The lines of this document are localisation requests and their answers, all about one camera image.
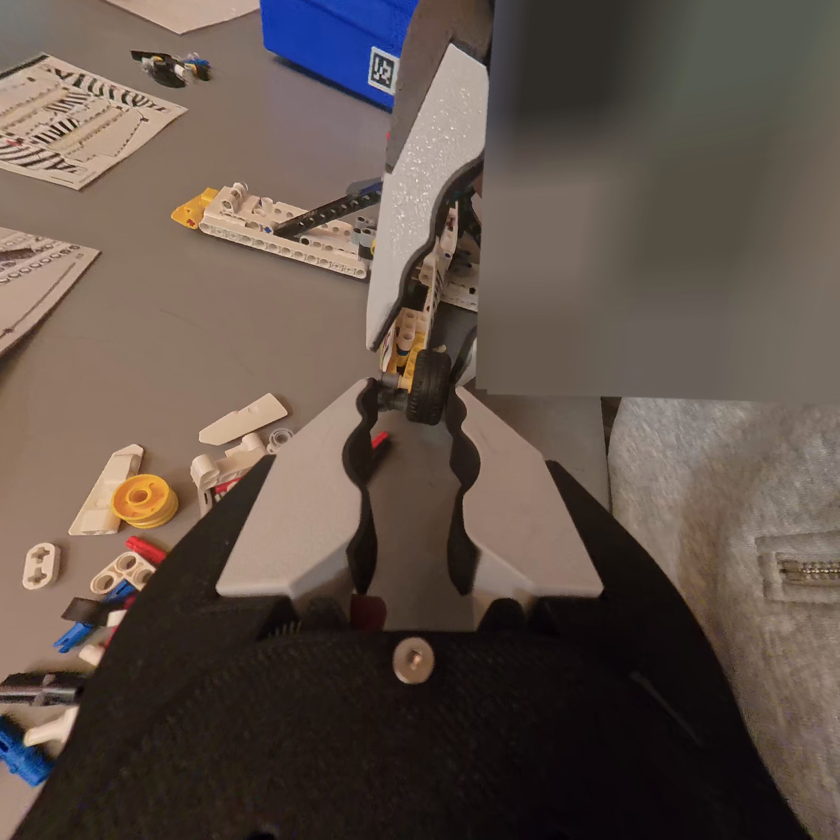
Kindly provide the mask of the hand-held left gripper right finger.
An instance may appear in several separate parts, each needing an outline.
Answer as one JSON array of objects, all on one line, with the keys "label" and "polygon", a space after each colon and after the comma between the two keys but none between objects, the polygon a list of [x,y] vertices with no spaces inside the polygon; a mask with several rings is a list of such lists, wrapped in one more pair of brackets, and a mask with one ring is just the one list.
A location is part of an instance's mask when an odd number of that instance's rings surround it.
[{"label": "hand-held left gripper right finger", "polygon": [[474,614],[498,601],[530,613],[546,597],[603,592],[547,461],[459,386],[446,406],[449,466],[458,480],[448,533],[448,574]]}]

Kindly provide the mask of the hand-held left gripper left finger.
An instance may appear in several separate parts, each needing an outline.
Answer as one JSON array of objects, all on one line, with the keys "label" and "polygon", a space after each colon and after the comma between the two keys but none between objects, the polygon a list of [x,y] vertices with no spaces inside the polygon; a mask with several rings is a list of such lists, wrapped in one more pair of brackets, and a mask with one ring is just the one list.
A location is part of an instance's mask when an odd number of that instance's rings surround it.
[{"label": "hand-held left gripper left finger", "polygon": [[364,478],[378,381],[354,383],[268,468],[217,583],[224,597],[282,595],[299,614],[314,599],[350,613],[375,571],[377,542]]}]

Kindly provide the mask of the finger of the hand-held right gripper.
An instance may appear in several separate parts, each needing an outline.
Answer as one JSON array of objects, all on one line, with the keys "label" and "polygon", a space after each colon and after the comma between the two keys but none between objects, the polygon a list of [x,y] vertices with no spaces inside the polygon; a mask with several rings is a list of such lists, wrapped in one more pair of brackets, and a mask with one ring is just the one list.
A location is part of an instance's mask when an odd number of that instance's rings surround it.
[{"label": "finger of the hand-held right gripper", "polygon": [[369,351],[383,341],[415,264],[432,249],[445,199],[483,162],[488,94],[487,66],[449,44],[402,151],[383,176],[366,304]]}]

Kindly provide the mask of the white yellow lego airplane model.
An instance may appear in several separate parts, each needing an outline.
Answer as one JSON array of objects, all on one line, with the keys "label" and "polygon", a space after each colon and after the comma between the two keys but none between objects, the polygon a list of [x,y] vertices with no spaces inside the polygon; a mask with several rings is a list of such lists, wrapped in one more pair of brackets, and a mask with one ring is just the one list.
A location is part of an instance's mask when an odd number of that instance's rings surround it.
[{"label": "white yellow lego airplane model", "polygon": [[[205,235],[370,280],[376,222],[364,212],[381,199],[381,181],[362,181],[345,196],[306,211],[253,194],[236,182],[205,189],[171,218]],[[385,331],[379,349],[381,410],[400,411],[412,423],[434,426],[444,414],[450,388],[467,381],[477,328],[453,362],[445,346],[433,346],[433,326],[441,302],[477,311],[481,233],[480,198],[470,187],[449,205],[442,233],[411,270],[403,302]]]}]

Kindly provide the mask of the pile of loose lego pieces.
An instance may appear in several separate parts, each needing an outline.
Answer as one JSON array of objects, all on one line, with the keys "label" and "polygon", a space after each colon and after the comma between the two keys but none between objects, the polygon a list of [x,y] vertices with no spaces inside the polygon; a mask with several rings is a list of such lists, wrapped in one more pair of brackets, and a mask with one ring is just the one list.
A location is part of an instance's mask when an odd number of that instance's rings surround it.
[{"label": "pile of loose lego pieces", "polygon": [[[239,413],[231,413],[220,419],[212,427],[200,434],[204,443],[220,445],[241,437],[240,443],[226,450],[225,457],[213,459],[202,455],[194,459],[191,475],[198,491],[202,515],[210,512],[212,503],[221,500],[257,465],[266,455],[275,455],[278,450],[275,438],[277,431],[269,435],[266,447],[259,436],[258,429],[274,424],[287,414],[286,409],[272,395],[261,397]],[[108,514],[105,519],[116,518],[117,524],[126,522],[137,529],[156,529],[177,513],[179,502],[173,488],[159,476],[137,472],[135,461],[139,464],[142,453],[137,447],[128,447],[120,455],[129,459],[129,471],[117,474],[117,484],[107,485],[104,501],[106,508],[97,508],[93,513]],[[129,718],[147,702],[151,705],[165,696],[171,696],[177,686],[182,684],[190,671],[207,667],[216,654],[225,646],[236,645],[250,635],[262,639],[282,631],[298,629],[298,616],[292,607],[275,598],[258,598],[257,606],[220,606],[201,589],[205,571],[196,566],[189,574],[180,572],[179,580],[185,583],[185,590],[180,595],[164,595],[163,583],[173,580],[170,569],[164,567],[163,577],[157,583],[150,583],[161,565],[157,559],[149,560],[156,551],[161,551],[156,544],[145,546],[142,538],[132,537],[127,541],[128,549],[103,570],[91,583],[94,595],[105,595],[102,601],[91,602],[93,612],[99,615],[104,609],[105,617],[110,618],[120,611],[127,611],[120,625],[111,627],[111,635],[106,639],[110,647],[102,644],[79,647],[88,639],[86,623],[77,621],[62,637],[58,648],[71,653],[75,650],[86,657],[89,653],[100,655],[89,663],[98,665],[98,674],[105,673],[101,679],[93,674],[81,675],[76,672],[53,674],[12,675],[11,688],[33,689],[41,692],[45,704],[53,700],[69,701],[65,712],[59,718],[40,728],[29,731],[21,729],[16,721],[2,715],[2,765],[6,770],[17,775],[23,782],[37,788],[46,781],[53,769],[53,762],[42,750],[43,742],[66,739],[76,721],[80,703],[88,698],[88,704],[94,711],[105,710],[104,690],[116,689],[116,706],[111,711],[119,717],[122,711],[129,713]],[[192,596],[197,597],[199,607],[205,607],[206,615],[199,619],[178,618],[176,613],[184,606],[189,606]]]}]

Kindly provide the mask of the small black lego assembly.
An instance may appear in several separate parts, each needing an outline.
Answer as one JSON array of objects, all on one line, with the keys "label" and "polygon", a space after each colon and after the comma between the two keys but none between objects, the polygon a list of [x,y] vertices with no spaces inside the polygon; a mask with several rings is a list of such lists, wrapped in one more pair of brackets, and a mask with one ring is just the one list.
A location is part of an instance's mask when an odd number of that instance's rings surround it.
[{"label": "small black lego assembly", "polygon": [[156,83],[170,89],[182,89],[195,81],[210,81],[212,67],[198,54],[172,56],[160,51],[130,51],[131,58],[139,63]]}]

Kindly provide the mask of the lego instruction booklet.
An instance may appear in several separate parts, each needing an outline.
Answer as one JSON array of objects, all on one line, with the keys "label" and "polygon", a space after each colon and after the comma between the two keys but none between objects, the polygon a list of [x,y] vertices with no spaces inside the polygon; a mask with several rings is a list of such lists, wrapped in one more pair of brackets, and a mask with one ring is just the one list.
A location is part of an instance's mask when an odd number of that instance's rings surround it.
[{"label": "lego instruction booklet", "polygon": [[95,248],[1,229],[1,355],[44,321],[100,256]]}]

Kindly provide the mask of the blue plastic bin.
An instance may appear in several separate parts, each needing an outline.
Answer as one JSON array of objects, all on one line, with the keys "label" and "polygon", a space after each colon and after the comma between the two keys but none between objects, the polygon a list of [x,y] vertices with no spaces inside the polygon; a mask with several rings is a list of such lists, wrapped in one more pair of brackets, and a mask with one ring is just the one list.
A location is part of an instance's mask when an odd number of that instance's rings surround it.
[{"label": "blue plastic bin", "polygon": [[269,52],[391,111],[417,1],[261,1]]}]

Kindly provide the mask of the person's grey zip hoodie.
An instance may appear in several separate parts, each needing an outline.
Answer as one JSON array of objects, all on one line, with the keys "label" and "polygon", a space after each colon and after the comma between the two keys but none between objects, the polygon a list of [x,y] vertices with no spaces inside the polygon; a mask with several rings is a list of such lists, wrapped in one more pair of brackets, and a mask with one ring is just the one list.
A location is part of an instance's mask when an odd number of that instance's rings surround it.
[{"label": "person's grey zip hoodie", "polygon": [[838,406],[624,397],[612,513],[686,599],[780,790],[838,838]]}]

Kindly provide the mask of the large printed paper sheet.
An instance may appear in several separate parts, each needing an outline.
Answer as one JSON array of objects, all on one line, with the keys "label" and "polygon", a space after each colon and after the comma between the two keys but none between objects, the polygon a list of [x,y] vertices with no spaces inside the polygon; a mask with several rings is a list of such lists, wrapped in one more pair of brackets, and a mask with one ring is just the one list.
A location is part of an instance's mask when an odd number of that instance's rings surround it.
[{"label": "large printed paper sheet", "polygon": [[259,11],[260,1],[108,1],[114,7],[176,34],[236,20]]}]

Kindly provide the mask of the zebra striped sticker sheet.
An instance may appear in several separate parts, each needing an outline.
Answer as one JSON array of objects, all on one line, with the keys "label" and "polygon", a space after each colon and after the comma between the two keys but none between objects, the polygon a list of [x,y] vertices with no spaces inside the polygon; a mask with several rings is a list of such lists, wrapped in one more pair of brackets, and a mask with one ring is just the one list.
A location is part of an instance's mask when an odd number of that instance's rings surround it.
[{"label": "zebra striped sticker sheet", "polygon": [[1,74],[1,169],[79,191],[186,112],[42,54]]}]

